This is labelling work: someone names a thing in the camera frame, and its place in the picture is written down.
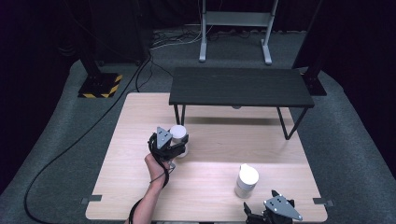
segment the black stand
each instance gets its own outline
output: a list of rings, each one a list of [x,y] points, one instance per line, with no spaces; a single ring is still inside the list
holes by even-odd
[[[323,21],[328,21],[329,18],[332,19],[332,25],[323,26]],[[302,77],[311,95],[327,95],[318,74],[331,54],[342,29],[343,18],[339,16],[337,5],[332,1],[321,0],[292,66],[308,67],[306,72],[302,73]]]
[[[99,68],[87,48],[87,44],[79,32],[69,5],[67,5],[67,2],[64,0],[60,0],[60,2],[64,5],[64,17],[69,24],[72,41],[76,45],[78,56],[88,73],[87,79],[78,92],[78,97],[112,97],[120,84],[122,76],[116,73],[101,73],[99,71]]]

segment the wooden table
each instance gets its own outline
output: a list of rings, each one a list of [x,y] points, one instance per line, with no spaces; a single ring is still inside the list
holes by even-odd
[[[144,163],[147,141],[157,126],[175,125],[169,93],[131,93],[125,100],[116,130],[89,202],[89,219],[123,220],[149,186]],[[175,171],[163,189],[153,219],[159,221],[244,222],[243,202],[259,214],[263,201],[275,189],[294,199],[296,210],[307,222],[327,218],[298,133],[285,140],[276,109],[271,107],[196,106],[187,108],[189,154],[175,159]],[[290,112],[282,108],[287,127]],[[252,196],[240,199],[234,193],[239,166],[247,163],[259,171]]]

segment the black cable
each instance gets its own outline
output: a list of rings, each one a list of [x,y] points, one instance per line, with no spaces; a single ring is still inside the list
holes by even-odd
[[[169,71],[167,71],[166,69],[164,69],[163,67],[159,66],[158,64],[156,64],[156,63],[154,62],[154,57],[151,55],[150,52],[148,53],[148,56],[149,56],[149,60],[151,61],[151,66],[150,66],[150,68],[149,68],[150,75],[149,75],[148,79],[147,79],[145,82],[143,82],[142,84],[140,84],[140,85],[137,85],[138,79],[139,79],[139,76],[137,76],[136,79],[134,80],[134,87],[135,87],[135,89],[133,89],[132,91],[140,92],[139,88],[141,88],[143,85],[145,85],[146,83],[148,83],[148,82],[150,81],[150,79],[151,79],[152,76],[153,76],[152,65],[158,66],[158,67],[161,68],[164,72],[166,72],[170,77],[173,77],[172,74],[171,74]]]
[[[30,182],[24,198],[23,198],[23,208],[24,211],[26,213],[26,215],[38,222],[38,223],[43,223],[43,224],[52,224],[50,222],[46,222],[43,220],[38,219],[37,217],[35,217],[33,214],[30,213],[29,211],[29,207],[28,207],[28,203],[27,203],[27,198],[29,195],[29,191],[32,188],[33,184],[35,183],[35,181],[37,180],[37,178],[50,166],[52,165],[55,161],[57,161],[59,158],[62,157],[62,155],[64,155],[66,152],[68,152],[72,147],[74,147],[79,141],[81,141],[82,138],[84,138],[94,127],[96,127],[96,125],[102,121],[102,119],[113,109],[113,107],[117,104],[117,102],[120,100],[120,98],[122,97],[122,95],[126,92],[126,90],[128,89],[129,85],[131,84],[132,80],[134,79],[134,77],[138,74],[140,74],[140,72],[143,70],[143,68],[146,66],[146,64],[148,63],[149,59],[142,65],[140,65],[137,70],[134,72],[134,75],[132,76],[132,78],[129,80],[129,82],[127,83],[125,89],[122,91],[122,93],[120,94],[119,98],[117,98],[117,100],[114,102],[114,104],[105,112],[104,115],[102,115],[101,118],[99,118],[99,120],[97,120],[81,137],[79,137],[70,147],[68,147],[67,149],[65,149],[63,152],[61,152],[58,156],[56,156],[54,159],[52,159],[50,162],[48,162],[38,173],[37,175],[35,175],[35,177],[33,178],[33,180]]]

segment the white cup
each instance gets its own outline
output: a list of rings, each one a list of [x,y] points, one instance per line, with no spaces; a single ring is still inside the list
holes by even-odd
[[[248,198],[259,181],[259,172],[253,167],[242,164],[236,179],[235,193],[240,198]]]
[[[181,140],[186,136],[187,130],[183,125],[175,125],[171,128],[170,133],[172,134],[172,145],[175,145],[177,143],[180,143]],[[187,155],[189,152],[189,148],[187,147],[187,144],[185,145],[186,150],[185,152],[181,153],[178,155],[178,158],[183,158]]]

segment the human hand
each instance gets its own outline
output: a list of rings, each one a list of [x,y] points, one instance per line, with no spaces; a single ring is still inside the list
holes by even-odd
[[[154,159],[151,153],[149,153],[145,158],[145,163],[148,167],[149,176],[151,182],[161,182],[162,184],[165,181],[165,170],[161,167],[160,164]],[[170,165],[167,161],[163,161],[163,166],[169,170]]]

